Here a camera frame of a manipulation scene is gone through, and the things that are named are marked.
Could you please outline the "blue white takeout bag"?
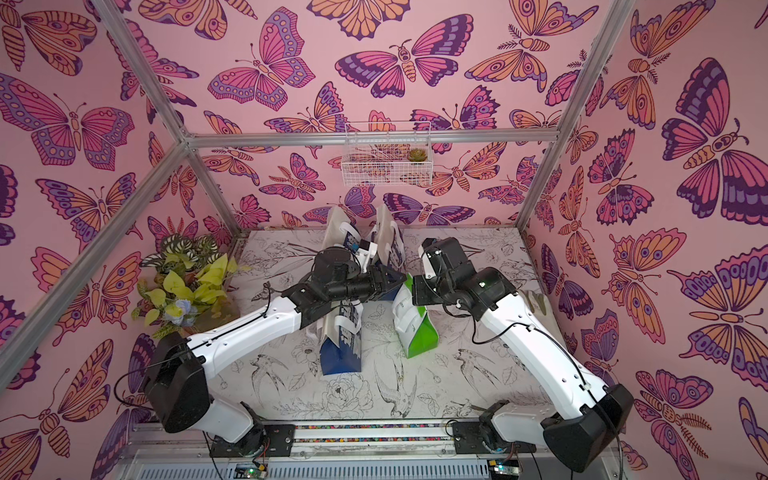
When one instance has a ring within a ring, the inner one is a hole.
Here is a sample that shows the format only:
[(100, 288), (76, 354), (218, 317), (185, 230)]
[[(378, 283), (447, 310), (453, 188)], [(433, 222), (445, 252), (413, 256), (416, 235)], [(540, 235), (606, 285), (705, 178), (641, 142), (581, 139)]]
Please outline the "blue white takeout bag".
[(318, 323), (320, 369), (324, 376), (362, 371), (363, 304), (358, 300), (326, 302), (311, 310)]

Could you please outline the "green white takeout bag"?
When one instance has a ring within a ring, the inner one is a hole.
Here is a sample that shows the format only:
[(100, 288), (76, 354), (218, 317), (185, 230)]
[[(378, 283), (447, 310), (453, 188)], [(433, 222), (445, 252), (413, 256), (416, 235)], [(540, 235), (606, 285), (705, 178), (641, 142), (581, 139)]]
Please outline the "green white takeout bag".
[(439, 334), (424, 306), (413, 303), (414, 280), (406, 275), (393, 300), (394, 328), (407, 359), (434, 350), (439, 345)]

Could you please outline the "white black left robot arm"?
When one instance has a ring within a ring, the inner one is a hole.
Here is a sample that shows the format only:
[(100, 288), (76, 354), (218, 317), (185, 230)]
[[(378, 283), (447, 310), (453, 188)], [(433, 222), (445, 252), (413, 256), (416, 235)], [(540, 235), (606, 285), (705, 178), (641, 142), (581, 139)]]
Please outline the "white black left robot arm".
[(342, 307), (358, 307), (399, 289), (405, 274), (386, 265), (365, 266), (349, 250), (319, 252), (309, 273), (266, 306), (223, 327), (183, 337), (172, 333), (156, 346), (144, 371), (142, 392), (170, 434), (200, 430), (235, 443), (257, 431), (251, 408), (218, 398), (208, 383), (262, 345), (313, 325)]

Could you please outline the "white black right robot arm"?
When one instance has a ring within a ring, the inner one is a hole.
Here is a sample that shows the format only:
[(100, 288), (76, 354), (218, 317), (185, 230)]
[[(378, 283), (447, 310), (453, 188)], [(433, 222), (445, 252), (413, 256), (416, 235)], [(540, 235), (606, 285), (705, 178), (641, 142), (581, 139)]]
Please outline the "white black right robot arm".
[(470, 314), (510, 348), (552, 402), (550, 416), (499, 407), (490, 421), (501, 439), (543, 444), (578, 473), (618, 444), (634, 401), (625, 386), (608, 385), (581, 364), (549, 334), (506, 276), (493, 267), (475, 269), (456, 238), (427, 238), (419, 255), (424, 272), (413, 280), (413, 304), (454, 306)]

